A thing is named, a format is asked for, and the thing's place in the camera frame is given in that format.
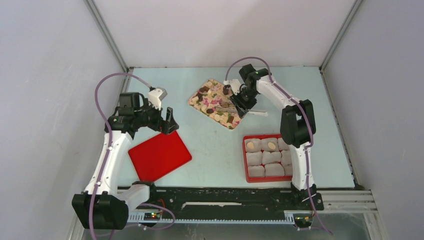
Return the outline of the steel tongs white handle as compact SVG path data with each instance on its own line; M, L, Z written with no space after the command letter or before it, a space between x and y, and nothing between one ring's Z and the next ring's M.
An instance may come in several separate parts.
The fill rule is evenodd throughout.
M220 102L216 107L215 110L217 112L227 112L227 113L234 113L234 114L242 114L242 116L239 116L240 118L243 118L245 115L256 115L256 116L262 116L267 117L268 112L265 110L259 110L259 109L250 109L250 110L239 110L236 108L236 106L232 102L223 101Z

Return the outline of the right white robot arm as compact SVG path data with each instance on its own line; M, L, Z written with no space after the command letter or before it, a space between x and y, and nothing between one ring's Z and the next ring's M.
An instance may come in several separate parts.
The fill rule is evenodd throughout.
M313 104L290 94L266 68L256 70L248 64L239 74L242 80L225 79L223 83L232 92L230 100L240 118L256 105L257 95L266 97L281 112L280 135L292 159L290 201L295 208L304 209L316 194L310 157L316 133Z

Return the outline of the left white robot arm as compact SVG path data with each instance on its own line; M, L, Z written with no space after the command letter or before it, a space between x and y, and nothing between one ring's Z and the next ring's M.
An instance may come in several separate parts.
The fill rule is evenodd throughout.
M133 183L118 192L118 175L136 132L143 127L169 135L179 128L173 109L162 117L163 88L152 88L147 96L138 92L120 94L118 106L105 120L104 143L90 182L73 196L71 205L82 226L89 230L122 230L129 213L141 204L153 208L158 194L149 183Z

